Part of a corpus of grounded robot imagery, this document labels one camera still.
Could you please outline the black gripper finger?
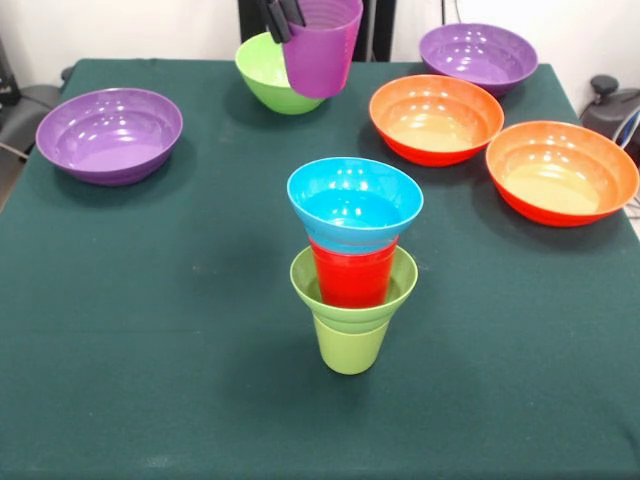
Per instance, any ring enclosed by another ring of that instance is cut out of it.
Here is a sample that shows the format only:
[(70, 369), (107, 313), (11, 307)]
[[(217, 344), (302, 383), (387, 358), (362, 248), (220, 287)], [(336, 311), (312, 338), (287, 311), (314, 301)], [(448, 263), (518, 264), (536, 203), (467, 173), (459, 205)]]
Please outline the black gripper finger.
[(298, 0), (280, 0), (280, 6), (288, 22), (299, 26), (306, 25)]
[(277, 0), (258, 0), (257, 4), (273, 41), (276, 44), (288, 43), (291, 31), (281, 3)]

